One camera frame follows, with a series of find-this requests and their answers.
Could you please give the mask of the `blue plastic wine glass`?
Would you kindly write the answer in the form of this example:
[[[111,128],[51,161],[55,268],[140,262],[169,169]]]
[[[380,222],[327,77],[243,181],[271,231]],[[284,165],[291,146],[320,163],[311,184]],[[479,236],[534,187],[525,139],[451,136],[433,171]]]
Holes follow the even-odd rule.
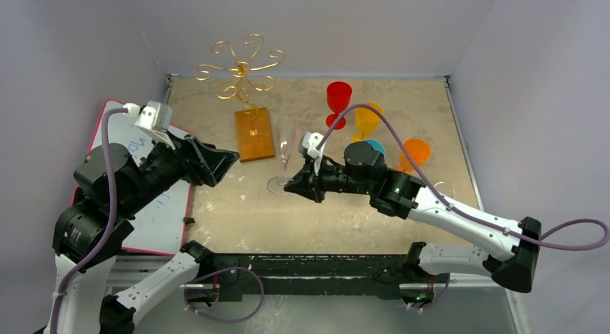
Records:
[[[364,139],[363,142],[367,143],[370,146],[370,148],[366,150],[366,155],[370,157],[372,157],[373,155],[382,157],[386,156],[386,149],[379,141],[374,139]]]

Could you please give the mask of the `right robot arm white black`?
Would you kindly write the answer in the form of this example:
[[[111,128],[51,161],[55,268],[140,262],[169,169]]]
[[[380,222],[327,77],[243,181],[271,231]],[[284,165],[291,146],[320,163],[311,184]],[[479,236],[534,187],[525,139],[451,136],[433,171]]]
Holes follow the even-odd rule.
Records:
[[[469,242],[456,248],[412,244],[411,257],[404,261],[412,281],[455,272],[488,276],[506,289],[531,292],[540,253],[532,240],[540,237],[539,220],[504,219],[448,197],[439,200],[421,179],[387,167],[383,154],[367,142],[348,145],[343,165],[299,150],[304,166],[284,186],[288,193],[316,203],[328,191],[368,195],[370,206],[383,215],[431,225]]]

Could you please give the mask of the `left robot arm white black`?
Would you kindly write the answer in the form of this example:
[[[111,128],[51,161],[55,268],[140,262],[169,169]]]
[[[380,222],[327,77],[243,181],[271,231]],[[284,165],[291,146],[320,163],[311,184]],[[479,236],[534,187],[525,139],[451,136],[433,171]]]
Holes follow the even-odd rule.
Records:
[[[155,143],[140,162],[127,147],[104,143],[74,173],[71,206],[55,224],[57,283],[46,333],[132,333],[141,319],[177,286],[214,275],[206,249],[188,242],[144,281],[115,295],[106,282],[135,215],[179,181],[216,186],[239,159],[236,151],[172,136]]]

